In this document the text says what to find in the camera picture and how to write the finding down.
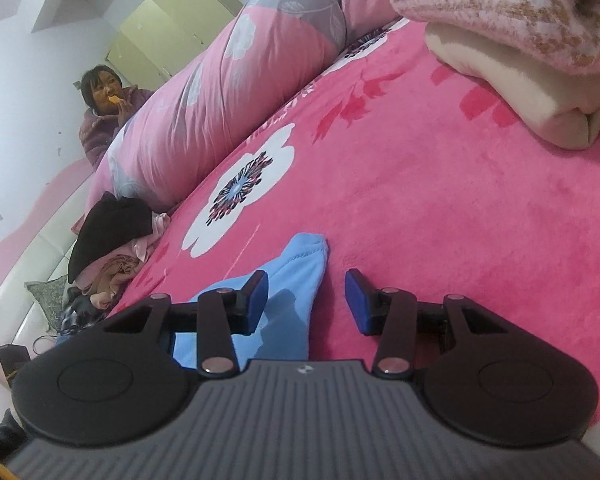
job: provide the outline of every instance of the floral pillow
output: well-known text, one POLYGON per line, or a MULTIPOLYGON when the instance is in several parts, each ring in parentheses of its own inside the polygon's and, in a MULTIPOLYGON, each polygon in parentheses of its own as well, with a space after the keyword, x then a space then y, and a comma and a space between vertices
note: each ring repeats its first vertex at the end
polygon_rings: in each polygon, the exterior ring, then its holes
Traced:
POLYGON ((66 286, 67 275, 50 282, 25 282, 25 288, 31 293, 44 312, 49 327, 60 330, 62 314, 62 295, 66 286))
POLYGON ((339 0, 249 0, 162 86, 107 150, 87 211, 104 191, 156 212, 184 200, 346 45, 339 0))

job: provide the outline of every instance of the metal rivet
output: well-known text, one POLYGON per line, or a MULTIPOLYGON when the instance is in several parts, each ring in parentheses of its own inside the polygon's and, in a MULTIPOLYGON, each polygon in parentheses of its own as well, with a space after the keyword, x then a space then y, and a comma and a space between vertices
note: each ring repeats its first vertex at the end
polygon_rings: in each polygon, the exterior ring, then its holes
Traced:
POLYGON ((208 374, 225 374, 234 369, 234 362, 227 357, 210 357, 202 361, 202 369, 208 374))
POLYGON ((407 359, 401 357, 385 357, 380 359, 378 368, 385 374, 401 374, 406 372, 411 367, 407 359))

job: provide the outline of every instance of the white leather headboard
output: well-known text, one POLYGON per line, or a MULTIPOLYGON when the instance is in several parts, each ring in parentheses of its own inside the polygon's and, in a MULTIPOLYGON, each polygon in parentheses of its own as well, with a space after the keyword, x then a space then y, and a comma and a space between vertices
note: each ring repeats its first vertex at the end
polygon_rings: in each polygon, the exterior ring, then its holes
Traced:
MULTIPOLYGON (((71 226, 84 212, 91 177, 62 204, 24 250, 0 286, 0 346, 26 346, 33 358, 33 342, 52 333, 39 304, 25 282, 46 282, 66 274, 76 236, 71 226)), ((36 345, 40 352, 43 345, 36 345)))

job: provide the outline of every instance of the logo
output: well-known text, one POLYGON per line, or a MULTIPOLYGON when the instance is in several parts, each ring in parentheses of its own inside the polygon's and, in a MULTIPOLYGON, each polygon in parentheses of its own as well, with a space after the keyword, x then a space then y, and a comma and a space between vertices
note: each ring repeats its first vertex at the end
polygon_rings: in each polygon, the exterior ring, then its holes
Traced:
POLYGON ((315 368, 312 367, 311 365, 302 365, 302 366, 299 366, 298 368, 296 368, 296 370, 298 370, 299 374, 308 375, 308 374, 312 373, 315 370, 315 368))

